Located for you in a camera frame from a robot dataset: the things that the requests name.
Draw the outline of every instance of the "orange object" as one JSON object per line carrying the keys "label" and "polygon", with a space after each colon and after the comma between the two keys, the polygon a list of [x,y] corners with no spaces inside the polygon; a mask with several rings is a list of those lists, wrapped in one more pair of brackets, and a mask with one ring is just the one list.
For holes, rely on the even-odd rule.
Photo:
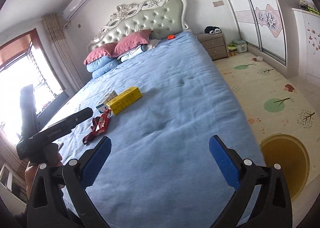
{"label": "orange object", "polygon": [[167,37],[168,40],[172,40],[172,39],[174,39],[174,38],[175,38],[175,35],[169,35],[169,36]]}

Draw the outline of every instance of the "yellow box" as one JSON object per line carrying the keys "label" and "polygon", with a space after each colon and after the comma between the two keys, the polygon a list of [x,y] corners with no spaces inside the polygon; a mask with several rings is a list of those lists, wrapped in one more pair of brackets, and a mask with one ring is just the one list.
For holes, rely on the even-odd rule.
{"label": "yellow box", "polygon": [[111,101],[107,102],[107,106],[112,110],[112,112],[117,115],[122,110],[127,108],[129,105],[133,104],[137,101],[142,94],[139,88],[132,86],[127,90],[120,93],[117,97],[112,99]]}

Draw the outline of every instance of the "silver screw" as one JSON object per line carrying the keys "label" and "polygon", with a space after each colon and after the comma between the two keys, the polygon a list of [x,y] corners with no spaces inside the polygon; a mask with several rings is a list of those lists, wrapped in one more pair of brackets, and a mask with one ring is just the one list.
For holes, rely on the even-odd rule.
{"label": "silver screw", "polygon": [[244,164],[247,165],[247,166],[251,166],[251,165],[252,165],[252,161],[251,161],[251,160],[246,159],[246,160],[244,160],[243,162],[244,162]]}
{"label": "silver screw", "polygon": [[41,170],[44,170],[46,167],[47,167],[47,164],[45,164],[45,163],[42,163],[42,164],[39,166],[39,168],[40,168]]}
{"label": "silver screw", "polygon": [[281,166],[280,166],[280,164],[278,164],[278,163],[274,164],[273,166],[274,166],[275,169],[277,169],[277,170],[280,170],[280,169],[281,169]]}
{"label": "silver screw", "polygon": [[75,159],[69,161],[69,165],[70,165],[70,166],[74,166],[74,165],[76,165],[77,163],[78,163],[78,161],[75,160]]}

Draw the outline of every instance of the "tufted headboard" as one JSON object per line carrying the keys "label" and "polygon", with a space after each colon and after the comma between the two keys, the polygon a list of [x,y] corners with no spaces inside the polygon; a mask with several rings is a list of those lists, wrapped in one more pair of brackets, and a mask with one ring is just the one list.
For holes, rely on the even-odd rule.
{"label": "tufted headboard", "polygon": [[108,23],[90,42],[88,50],[109,42],[118,42],[132,32],[153,30],[153,39],[164,39],[168,35],[189,30],[184,22],[186,0],[148,0],[139,5],[122,5],[110,16]]}

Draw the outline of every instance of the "storage box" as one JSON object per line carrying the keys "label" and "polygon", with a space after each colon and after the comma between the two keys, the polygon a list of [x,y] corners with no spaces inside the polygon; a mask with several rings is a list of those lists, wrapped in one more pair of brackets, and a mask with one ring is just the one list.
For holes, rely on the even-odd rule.
{"label": "storage box", "polygon": [[107,102],[111,101],[116,96],[117,93],[114,90],[105,94],[96,105],[98,111],[102,114],[105,109],[108,109]]}
{"label": "storage box", "polygon": [[232,43],[237,47],[238,53],[247,52],[247,42],[244,40],[233,40]]}
{"label": "storage box", "polygon": [[107,106],[112,110],[112,112],[117,115],[123,109],[127,108],[129,105],[137,101],[142,94],[139,88],[132,86],[126,91],[120,93],[116,98],[112,99],[110,102],[107,102]]}

